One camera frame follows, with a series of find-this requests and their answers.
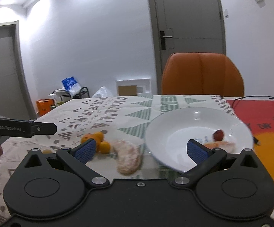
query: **orange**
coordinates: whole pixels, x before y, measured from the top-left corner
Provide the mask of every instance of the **orange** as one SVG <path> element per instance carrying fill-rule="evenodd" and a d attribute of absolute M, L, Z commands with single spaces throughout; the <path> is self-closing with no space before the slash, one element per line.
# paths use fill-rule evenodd
<path fill-rule="evenodd" d="M 45 149 L 45 150 L 43 150 L 42 153 L 43 154 L 52 154 L 53 152 L 51 150 L 49 150 L 49 149 Z"/>
<path fill-rule="evenodd" d="M 100 142 L 103 141 L 104 135 L 103 135 L 102 132 L 100 132 L 100 131 L 99 131 L 99 132 L 96 132 L 96 133 L 94 133 L 94 135 L 97 136 L 97 137 L 100 139 Z"/>
<path fill-rule="evenodd" d="M 99 146 L 100 146 L 100 139 L 96 136 L 96 135 L 93 135 L 93 134 L 85 134 L 82 138 L 81 138 L 81 144 L 86 142 L 87 140 L 89 139 L 94 139 L 96 141 L 96 152 L 99 151 Z"/>
<path fill-rule="evenodd" d="M 100 143 L 100 153 L 102 154 L 108 154 L 111 150 L 111 145 L 109 142 L 101 142 Z"/>

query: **black cable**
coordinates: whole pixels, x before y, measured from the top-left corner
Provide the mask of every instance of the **black cable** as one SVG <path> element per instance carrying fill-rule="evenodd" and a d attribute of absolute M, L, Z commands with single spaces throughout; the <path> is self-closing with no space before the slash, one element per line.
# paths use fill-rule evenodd
<path fill-rule="evenodd" d="M 274 99 L 274 96 L 244 96 L 244 97 L 240 97 L 240 98 L 237 98 L 233 101 L 233 104 L 232 104 L 232 108 L 234 109 L 234 104 L 236 101 L 238 100 L 242 100 L 244 98 L 249 98 L 249 97 L 269 97 L 269 99 Z"/>

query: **white bowl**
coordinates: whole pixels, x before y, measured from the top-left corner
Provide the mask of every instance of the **white bowl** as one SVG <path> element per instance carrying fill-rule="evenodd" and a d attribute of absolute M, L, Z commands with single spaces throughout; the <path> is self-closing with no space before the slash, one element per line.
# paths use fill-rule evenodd
<path fill-rule="evenodd" d="M 145 143 L 162 164 L 186 172 L 196 166 L 186 152 L 188 140 L 213 142 L 212 135 L 219 129 L 224 132 L 224 141 L 236 144 L 233 153 L 253 148 L 253 136 L 239 118 L 206 107 L 181 108 L 158 116 L 146 130 Z"/>

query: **orange box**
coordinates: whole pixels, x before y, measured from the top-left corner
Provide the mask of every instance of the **orange box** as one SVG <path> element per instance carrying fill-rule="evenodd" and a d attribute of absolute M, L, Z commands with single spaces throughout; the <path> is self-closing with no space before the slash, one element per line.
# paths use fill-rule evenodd
<path fill-rule="evenodd" d="M 36 101 L 39 115 L 43 116 L 44 114 L 48 113 L 51 110 L 51 106 L 54 106 L 53 99 L 45 99 L 45 100 L 38 100 Z"/>

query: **chair backrest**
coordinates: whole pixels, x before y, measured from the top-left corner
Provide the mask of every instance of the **chair backrest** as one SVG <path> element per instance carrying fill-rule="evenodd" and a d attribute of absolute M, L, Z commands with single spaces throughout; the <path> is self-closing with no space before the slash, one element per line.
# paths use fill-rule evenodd
<path fill-rule="evenodd" d="M 223 54 L 175 53 L 163 71 L 162 94 L 242 97 L 244 83 L 239 70 Z"/>

